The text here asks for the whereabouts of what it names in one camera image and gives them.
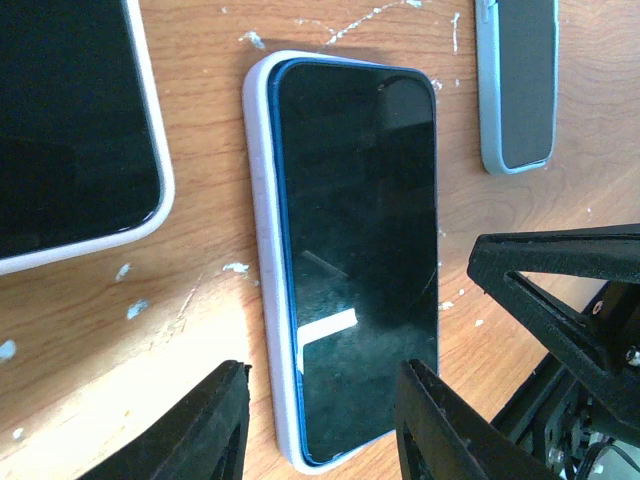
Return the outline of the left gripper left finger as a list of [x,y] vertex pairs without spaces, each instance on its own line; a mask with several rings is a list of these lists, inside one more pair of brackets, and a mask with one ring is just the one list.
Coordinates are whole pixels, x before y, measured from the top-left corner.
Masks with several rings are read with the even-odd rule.
[[227,360],[159,420],[84,479],[241,479],[249,426],[249,372]]

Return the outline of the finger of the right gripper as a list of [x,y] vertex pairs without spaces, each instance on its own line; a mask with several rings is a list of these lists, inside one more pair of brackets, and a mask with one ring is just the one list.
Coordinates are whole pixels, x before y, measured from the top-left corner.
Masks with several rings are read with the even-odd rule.
[[526,278],[560,274],[627,284],[639,299],[639,227],[486,234],[468,276],[518,320],[616,418],[639,415],[639,312],[582,314]]

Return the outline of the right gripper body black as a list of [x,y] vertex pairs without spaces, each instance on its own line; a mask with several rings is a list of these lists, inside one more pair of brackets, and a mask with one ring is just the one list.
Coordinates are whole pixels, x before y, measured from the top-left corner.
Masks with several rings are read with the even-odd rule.
[[[639,299],[632,303],[625,298],[630,290],[609,281],[580,313],[597,315],[618,301],[622,312],[639,312]],[[639,460],[629,451],[639,444],[639,415],[614,417],[550,352],[492,425],[564,479],[639,476]]]

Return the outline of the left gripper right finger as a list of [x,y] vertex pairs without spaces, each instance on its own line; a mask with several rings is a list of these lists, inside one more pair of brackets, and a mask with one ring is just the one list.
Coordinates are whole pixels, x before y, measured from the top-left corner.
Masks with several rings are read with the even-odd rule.
[[556,479],[425,363],[400,364],[395,429],[404,479]]

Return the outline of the light blue phone case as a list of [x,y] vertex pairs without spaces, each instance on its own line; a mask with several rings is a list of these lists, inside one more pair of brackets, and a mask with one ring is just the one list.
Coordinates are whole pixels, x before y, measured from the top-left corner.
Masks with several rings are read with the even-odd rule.
[[[510,175],[546,166],[538,162],[523,169],[509,170],[502,160],[501,149],[501,94],[500,94],[500,47],[498,3],[500,1],[477,1],[475,3],[476,58],[478,80],[478,112],[480,127],[481,158],[485,170],[492,175]],[[559,50],[559,22],[557,27]],[[557,50],[557,102],[558,102],[558,50]]]

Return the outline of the pale blue phone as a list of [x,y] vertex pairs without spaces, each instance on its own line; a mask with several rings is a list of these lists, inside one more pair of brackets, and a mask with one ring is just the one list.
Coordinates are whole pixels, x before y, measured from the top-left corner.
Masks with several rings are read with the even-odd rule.
[[523,169],[551,156],[557,108],[556,1],[498,3],[502,160]]

